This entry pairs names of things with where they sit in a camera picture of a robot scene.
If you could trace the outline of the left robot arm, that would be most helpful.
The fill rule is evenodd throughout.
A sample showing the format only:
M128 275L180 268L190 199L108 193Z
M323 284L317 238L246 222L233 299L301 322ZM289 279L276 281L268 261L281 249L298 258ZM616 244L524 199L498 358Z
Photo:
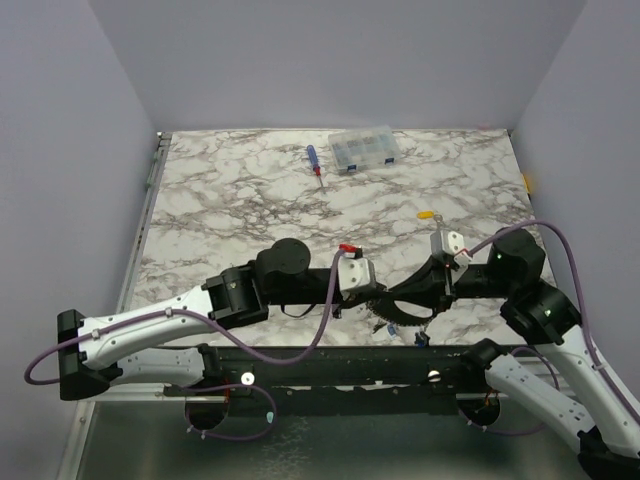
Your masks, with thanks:
M169 383L210 394L220 385L220 369L195 347L168 357L163 344L210 331L229 336L267 320L272 306L321 306L329 316L382 290L373 263L357 247L341 245L329 268L310 262L302 241L285 238L246 264L159 303L99 317L60 313L61 399L85 400L127 383Z

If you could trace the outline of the silver key on yellow tag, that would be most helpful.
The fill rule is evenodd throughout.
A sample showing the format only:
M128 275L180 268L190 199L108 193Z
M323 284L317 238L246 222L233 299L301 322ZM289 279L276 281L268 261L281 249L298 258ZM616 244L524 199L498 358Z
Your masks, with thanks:
M443 216L441 214L435 214L433 216L433 220L436 223L436 228L439 230L446 228L446 223L444 222Z

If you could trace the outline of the clear plastic organizer box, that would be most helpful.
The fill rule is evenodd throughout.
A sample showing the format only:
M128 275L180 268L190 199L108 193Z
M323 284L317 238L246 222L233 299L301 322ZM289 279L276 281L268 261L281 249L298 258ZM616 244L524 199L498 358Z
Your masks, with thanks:
M339 174L392 165L401 157L389 126L332 133L328 136L328 146Z

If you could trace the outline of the grey large key ring holder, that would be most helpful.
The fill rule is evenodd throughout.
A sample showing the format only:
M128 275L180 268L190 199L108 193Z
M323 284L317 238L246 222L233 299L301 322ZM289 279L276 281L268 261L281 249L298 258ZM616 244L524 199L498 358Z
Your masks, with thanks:
M401 327L426 326L433 321L438 312L434 309L427 316L417 316L401 310L393 299L379 298L372 299L366 303L367 309L375 316L385 320L387 323L399 325Z

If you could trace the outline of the blue red screwdriver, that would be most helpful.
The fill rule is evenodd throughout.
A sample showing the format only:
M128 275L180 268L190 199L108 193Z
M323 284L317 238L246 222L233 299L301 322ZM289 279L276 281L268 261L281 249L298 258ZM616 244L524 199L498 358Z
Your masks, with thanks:
M308 145L306 147L306 153L307 153L307 157L308 157L311 169L318 180L321 192L325 194L326 189L323 182L322 170L321 170L321 166L319 163L319 159L318 159L315 147L313 145Z

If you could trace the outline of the aluminium frame rail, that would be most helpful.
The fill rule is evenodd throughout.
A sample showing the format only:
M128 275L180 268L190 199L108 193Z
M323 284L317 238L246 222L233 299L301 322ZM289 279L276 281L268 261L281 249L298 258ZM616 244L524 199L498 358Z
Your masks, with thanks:
M151 402L164 398L164 384L125 384L108 389L84 402Z

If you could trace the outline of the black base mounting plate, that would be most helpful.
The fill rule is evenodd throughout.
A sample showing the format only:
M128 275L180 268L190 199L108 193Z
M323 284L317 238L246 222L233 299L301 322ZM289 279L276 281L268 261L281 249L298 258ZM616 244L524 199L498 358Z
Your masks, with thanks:
M455 415L459 396L490 399L478 346L152 348L94 374L83 397L127 384L159 384L160 397L182 399L194 426L210 430L231 417L355 416L429 413Z

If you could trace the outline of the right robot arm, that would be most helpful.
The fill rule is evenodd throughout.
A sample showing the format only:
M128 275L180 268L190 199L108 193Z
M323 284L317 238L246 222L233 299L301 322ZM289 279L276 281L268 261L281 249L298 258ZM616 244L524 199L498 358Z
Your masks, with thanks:
M426 307L437 316L458 299L504 299L500 315L506 324L561 374L574 395L527 372L512 352L489 339L463 354L461 383L472 391L488 385L518 402L569 445L590 478L638 478L639 403L616 373L606 371L580 309L542 280L544 250L515 227L487 243L487 262L474 264L460 233L434 232L427 262L372 311L396 325L421 326L431 317L405 313L397 304Z

